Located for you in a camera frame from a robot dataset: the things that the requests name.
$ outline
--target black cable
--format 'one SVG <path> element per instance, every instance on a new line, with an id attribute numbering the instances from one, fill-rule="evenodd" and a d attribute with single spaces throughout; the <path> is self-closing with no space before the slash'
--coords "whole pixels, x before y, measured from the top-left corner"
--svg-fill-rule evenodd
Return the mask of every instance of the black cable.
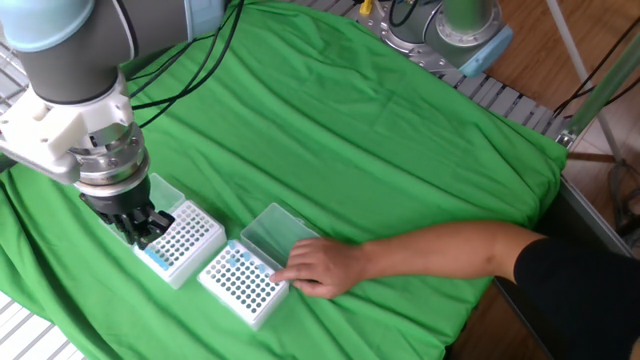
<path id="1" fill-rule="evenodd" d="M 195 91 L 198 89 L 198 87 L 200 87 L 204 82 L 206 82 L 212 75 L 213 73 L 215 73 L 215 71 L 218 69 L 218 67 L 220 66 L 220 64 L 222 63 L 222 60 L 224 59 L 224 56 L 227 52 L 227 50 L 229 49 L 229 46 L 231 45 L 231 40 L 233 39 L 233 35 L 235 34 L 236 28 L 238 26 L 238 22 L 240 20 L 240 15 L 242 13 L 242 8 L 244 7 L 244 0 L 240 0 L 238 5 L 231 11 L 231 14 L 233 14 L 234 11 L 237 10 L 236 12 L 236 16 L 233 20 L 233 25 L 231 26 L 231 30 L 229 31 L 229 36 L 227 37 L 227 41 L 225 42 L 224 48 L 222 49 L 222 52 L 220 53 L 220 56 L 218 57 L 218 60 L 216 61 L 216 63 L 213 65 L 213 67 L 211 68 L 211 70 L 209 70 L 209 72 L 193 87 L 190 88 L 190 86 L 193 84 L 193 82 L 196 81 L 196 79 L 198 78 L 198 76 L 200 76 L 200 73 L 202 72 L 202 69 L 204 68 L 204 66 L 207 63 L 207 60 L 209 59 L 209 56 L 211 55 L 213 48 L 215 46 L 216 40 L 218 39 L 218 36 L 216 36 L 213 41 L 211 42 L 211 46 L 209 47 L 209 50 L 207 52 L 207 55 L 204 59 L 204 61 L 202 62 L 201 66 L 198 68 L 198 70 L 196 71 L 196 74 L 189 80 L 189 82 L 187 83 L 187 85 L 182 89 L 182 91 L 180 91 L 180 93 L 178 93 L 178 95 L 173 96 L 171 98 L 167 98 L 170 99 L 167 102 L 167 105 L 165 105 L 165 107 L 163 107 L 160 111 L 158 111 L 153 117 L 151 117 L 149 120 L 145 121 L 142 125 L 140 125 L 140 128 L 144 128 L 148 125 L 150 125 L 151 123 L 153 123 L 156 119 L 158 119 L 162 114 L 164 114 L 167 110 L 169 110 L 169 108 L 171 106 L 173 106 L 173 104 L 175 104 L 178 100 L 180 100 L 181 98 L 183 98 L 184 96 L 190 94 L 191 92 Z M 225 22 L 220 26 L 220 28 L 218 29 L 217 34 L 220 34 L 220 31 L 222 31 L 222 29 L 224 28 L 224 26 L 227 24 L 227 21 L 231 18 L 231 14 L 229 14 L 229 17 L 225 20 Z"/>
<path id="2" fill-rule="evenodd" d="M 236 8 L 233 10 L 233 11 L 235 11 L 237 9 L 236 16 L 235 16 L 235 18 L 233 20 L 233 24 L 231 25 L 231 30 L 229 31 L 229 36 L 227 38 L 227 41 L 225 42 L 224 47 L 222 48 L 222 51 L 220 52 L 220 56 L 216 60 L 216 62 L 213 65 L 213 67 L 209 70 L 209 72 L 207 72 L 204 75 L 204 77 L 202 79 L 200 79 L 200 81 L 198 81 L 195 85 L 193 85 L 191 87 L 185 87 L 178 94 L 176 94 L 174 96 L 171 96 L 171 97 L 168 97 L 168 98 L 165 98 L 165 99 L 161 99 L 161 100 L 157 100 L 157 101 L 152 101 L 152 102 L 149 102 L 149 103 L 146 103 L 146 104 L 140 104 L 140 105 L 133 106 L 133 110 L 146 109 L 146 108 L 150 108 L 150 107 L 154 107 L 154 106 L 158 106 L 158 105 L 167 104 L 167 103 L 170 103 L 170 102 L 172 102 L 174 100 L 180 100 L 183 97 L 185 97 L 185 96 L 193 93 L 194 91 L 196 91 L 198 88 L 200 88 L 200 86 L 202 86 L 202 84 L 204 84 L 207 80 L 209 80 L 209 78 L 211 78 L 211 76 L 218 69 L 218 67 L 222 63 L 222 60 L 224 59 L 227 51 L 229 50 L 229 46 L 231 45 L 231 40 L 233 40 L 233 36 L 234 36 L 234 34 L 236 32 L 236 28 L 238 27 L 238 22 L 240 20 L 240 15 L 242 13 L 242 8 L 244 6 L 244 1 L 245 0 L 240 0 L 238 2 L 238 5 L 236 6 Z"/>
<path id="3" fill-rule="evenodd" d="M 621 92 L 618 93 L 618 95 L 612 97 L 611 99 L 609 99 L 609 101 L 607 101 L 604 107 L 607 107 L 611 104 L 613 104 L 616 100 L 620 99 L 621 97 L 625 96 L 629 91 L 633 90 L 634 87 L 636 87 L 638 84 L 640 83 L 640 77 L 638 77 L 637 79 L 635 79 L 631 84 L 629 84 L 629 86 L 627 86 L 626 88 L 624 88 L 624 90 L 622 90 Z M 578 94 L 578 97 L 582 96 L 582 95 L 586 95 L 588 93 L 590 93 L 591 91 L 593 91 L 593 89 L 595 89 L 595 86 L 592 87 L 589 90 L 585 90 L 584 92 Z M 565 119 L 571 119 L 573 117 L 573 115 L 567 115 L 564 118 Z"/>
<path id="4" fill-rule="evenodd" d="M 418 6 L 418 1 L 419 0 L 413 0 L 413 4 L 411 4 L 411 8 L 409 8 L 409 11 L 407 11 L 407 13 L 404 15 L 404 18 L 402 18 L 399 23 L 396 23 L 395 20 L 393 20 L 393 11 L 396 8 L 396 0 L 391 0 L 391 7 L 389 8 L 389 25 L 393 27 L 404 25 L 411 17 L 411 14 L 413 14 L 413 10 L 415 10 Z"/>
<path id="5" fill-rule="evenodd" d="M 151 71 L 151 72 L 149 72 L 149 73 L 146 73 L 146 74 L 142 74 L 142 75 L 134 76 L 134 77 L 132 77 L 131 79 L 127 79 L 127 81 L 134 81 L 134 80 L 139 80 L 139 79 L 142 79 L 142 78 L 146 78 L 146 77 L 149 77 L 149 76 L 151 76 L 151 75 L 153 75 L 153 74 L 157 73 L 158 71 L 161 71 L 161 70 L 162 70 L 162 68 L 164 68 L 164 66 L 165 66 L 165 65 L 167 65 L 167 64 L 168 64 L 168 63 L 169 63 L 169 62 L 170 62 L 170 61 L 171 61 L 175 56 L 177 56 L 177 57 L 182 56 L 182 54 L 184 54 L 184 51 L 186 51 L 186 49 L 187 49 L 189 46 L 191 46 L 191 44 L 193 44 L 193 43 L 197 43 L 198 41 L 202 41 L 202 40 L 210 39 L 210 38 L 212 38 L 213 36 L 215 36 L 215 34 L 207 35 L 207 36 L 205 36 L 205 37 L 201 37 L 201 38 L 198 38 L 198 39 L 194 40 L 193 42 L 191 42 L 191 43 L 189 43 L 189 44 L 185 45 L 184 47 L 182 47 L 182 49 L 180 49 L 180 51 L 178 51 L 178 52 L 176 52 L 175 54 L 173 54 L 170 58 L 168 58 L 167 60 L 165 60 L 165 62 L 163 62 L 163 63 L 162 63 L 160 66 L 158 66 L 155 70 L 153 70 L 153 71 Z"/>
<path id="6" fill-rule="evenodd" d="M 629 86 L 627 86 L 624 90 L 622 90 L 618 95 L 612 97 L 611 99 L 609 99 L 609 101 L 607 101 L 607 103 L 604 106 L 609 106 L 611 104 L 613 104 L 614 101 L 620 99 L 621 97 L 625 96 L 629 91 L 631 91 L 634 87 L 636 87 L 636 85 L 638 85 L 638 83 L 640 83 L 640 76 L 634 81 L 632 82 Z"/>
<path id="7" fill-rule="evenodd" d="M 171 56 L 169 60 L 165 61 L 165 63 L 157 71 L 154 71 L 153 76 L 149 80 L 145 81 L 144 84 L 140 85 L 131 93 L 131 95 L 129 95 L 129 98 L 133 99 L 134 97 L 138 96 L 138 94 L 140 94 L 144 89 L 158 80 L 158 78 L 162 76 L 162 74 L 164 74 L 167 70 L 169 70 L 171 65 L 173 65 L 187 51 L 187 49 L 189 49 L 192 44 L 193 42 L 188 43 L 182 49 L 180 49 L 180 51 Z"/>
<path id="8" fill-rule="evenodd" d="M 580 96 L 584 96 L 586 94 L 588 94 L 589 92 L 593 91 L 593 89 L 595 88 L 592 87 L 590 89 L 585 90 L 584 94 L 580 95 L 580 90 L 582 90 L 589 81 L 591 81 L 591 79 L 593 78 L 593 76 L 600 70 L 600 68 L 607 62 L 607 60 L 609 60 L 609 58 L 611 57 L 611 55 L 613 55 L 613 53 L 616 51 L 616 49 L 620 46 L 620 44 L 622 44 L 622 42 L 624 41 L 624 39 L 629 36 L 629 34 L 633 31 L 633 29 L 640 23 L 640 17 L 638 17 L 633 23 L 631 23 L 631 25 L 629 25 L 629 27 L 624 31 L 624 33 L 622 34 L 622 36 L 620 36 L 618 38 L 618 40 L 616 41 L 615 44 L 613 44 L 613 46 L 611 47 L 611 49 L 609 49 L 609 51 L 607 52 L 607 54 L 602 58 L 602 60 L 600 60 L 600 63 L 593 69 L 593 71 L 589 74 L 589 76 L 587 76 L 586 79 L 584 79 L 584 81 L 582 82 L 582 84 L 580 84 L 580 86 L 576 89 L 576 91 L 573 92 L 573 94 L 569 97 L 569 99 L 565 100 L 562 104 L 560 104 L 554 111 L 553 111 L 553 116 L 556 117 L 560 114 L 562 114 L 562 112 L 567 108 L 567 106 L 569 106 L 569 104 L 579 98 Z"/>

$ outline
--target wooden floor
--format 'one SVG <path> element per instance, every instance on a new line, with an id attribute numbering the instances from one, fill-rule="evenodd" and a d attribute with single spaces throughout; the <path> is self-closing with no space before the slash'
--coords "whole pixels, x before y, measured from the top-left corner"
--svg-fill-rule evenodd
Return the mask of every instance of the wooden floor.
<path id="1" fill-rule="evenodd" d="M 580 80 L 546 2 L 499 0 L 499 3 L 515 37 L 489 74 L 542 105 L 555 108 L 571 95 Z M 640 16 L 640 1 L 637 0 L 564 0 L 559 3 L 587 71 L 595 67 L 627 26 Z M 612 63 L 605 65 L 603 70 L 610 68 Z M 601 78 L 601 75 L 596 76 L 595 82 Z M 567 114 L 572 110 L 575 106 L 569 108 Z M 607 107 L 604 113 L 627 162 L 640 169 L 640 86 Z M 606 154 L 611 151 L 602 129 L 598 123 L 592 123 L 573 149 L 564 175 L 613 224 L 613 202 L 608 189 L 608 172 L 613 165 L 602 162 L 602 155 Z M 636 187 L 640 187 L 638 179 L 626 176 L 622 193 Z M 452 351 L 455 360 L 545 358 L 493 286 L 484 294 Z"/>

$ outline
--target green fabric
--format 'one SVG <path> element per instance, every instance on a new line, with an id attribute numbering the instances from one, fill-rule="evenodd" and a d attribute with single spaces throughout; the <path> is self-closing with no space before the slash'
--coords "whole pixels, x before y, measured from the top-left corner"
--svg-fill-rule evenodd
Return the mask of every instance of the green fabric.
<path id="1" fill-rule="evenodd" d="M 135 103 L 182 88 L 207 47 L 192 46 Z M 272 202 L 354 242 L 452 220 L 530 227 L 566 158 L 360 25 L 287 3 L 248 5 L 219 71 L 145 137 L 152 172 L 229 238 Z M 385 278 L 333 301 L 292 289 L 253 332 L 195 276 L 177 291 L 165 284 L 72 187 L 24 166 L 0 181 L 0 290 L 89 359 L 439 359 L 490 280 Z"/>

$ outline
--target human hand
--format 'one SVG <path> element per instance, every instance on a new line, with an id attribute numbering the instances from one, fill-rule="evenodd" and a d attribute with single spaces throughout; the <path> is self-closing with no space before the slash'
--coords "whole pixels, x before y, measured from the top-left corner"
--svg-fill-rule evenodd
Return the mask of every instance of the human hand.
<path id="1" fill-rule="evenodd" d="M 306 295 L 332 299 L 365 279 L 366 264 L 362 246 L 307 239 L 293 246 L 287 267 L 270 280 L 294 280 L 293 286 Z"/>

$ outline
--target forearm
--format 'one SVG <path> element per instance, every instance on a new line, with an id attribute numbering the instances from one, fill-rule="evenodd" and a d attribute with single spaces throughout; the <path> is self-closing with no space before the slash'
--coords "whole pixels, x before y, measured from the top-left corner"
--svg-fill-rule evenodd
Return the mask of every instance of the forearm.
<path id="1" fill-rule="evenodd" d="M 535 232 L 495 221 L 436 225 L 362 245 L 366 262 L 363 276 L 502 276 L 513 281 L 518 255 L 527 244 L 540 238 Z"/>

